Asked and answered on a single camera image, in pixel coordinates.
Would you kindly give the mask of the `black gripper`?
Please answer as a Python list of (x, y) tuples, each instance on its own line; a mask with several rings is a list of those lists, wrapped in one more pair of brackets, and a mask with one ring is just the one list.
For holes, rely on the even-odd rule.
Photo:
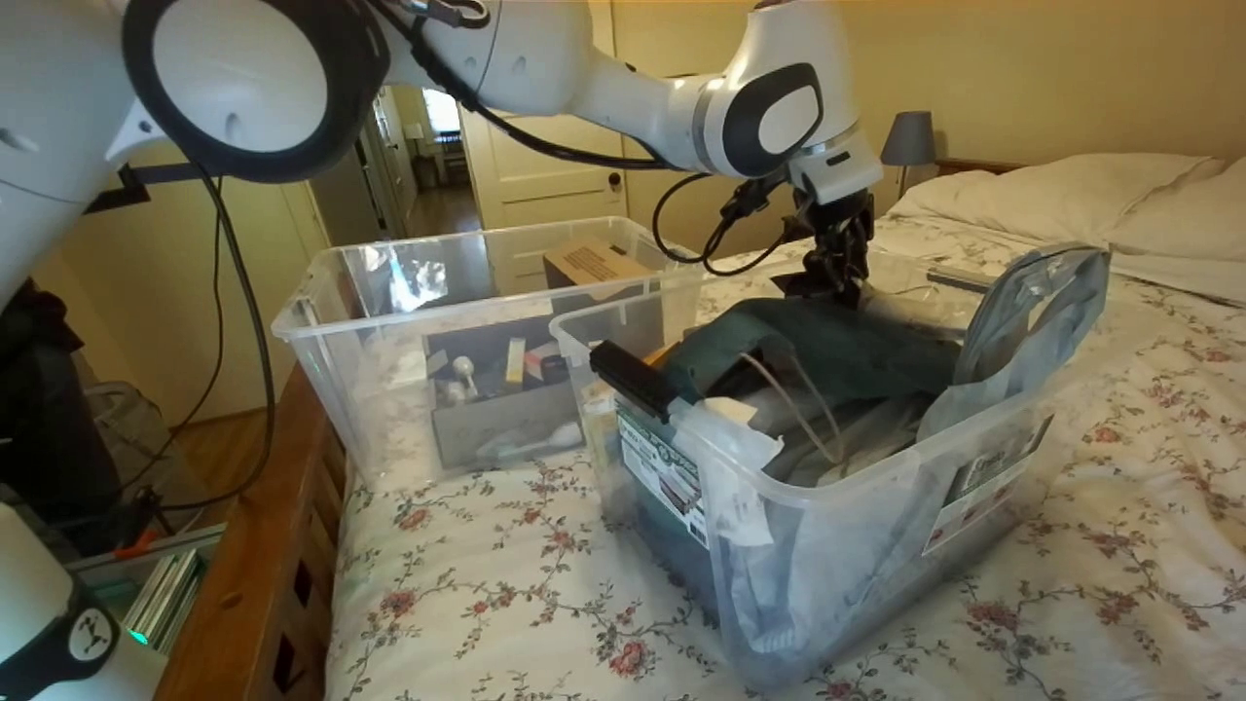
[(816, 235), (816, 249), (801, 256), (798, 292), (859, 306), (869, 282), (873, 195), (805, 201), (801, 223)]

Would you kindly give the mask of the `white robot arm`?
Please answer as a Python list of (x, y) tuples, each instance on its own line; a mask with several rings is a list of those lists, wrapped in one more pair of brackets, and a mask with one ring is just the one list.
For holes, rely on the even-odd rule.
[(602, 49), (589, 0), (0, 0), (0, 300), (134, 152), (291, 182), (389, 83), (500, 130), (580, 116), (643, 166), (781, 178), (821, 216), (879, 178), (835, 0), (757, 0), (734, 58), (691, 77)]

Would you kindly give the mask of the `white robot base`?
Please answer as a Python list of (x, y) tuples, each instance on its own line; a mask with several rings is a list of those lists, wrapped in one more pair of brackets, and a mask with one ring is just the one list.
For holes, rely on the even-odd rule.
[(164, 658), (0, 505), (0, 701), (154, 701), (159, 674)]

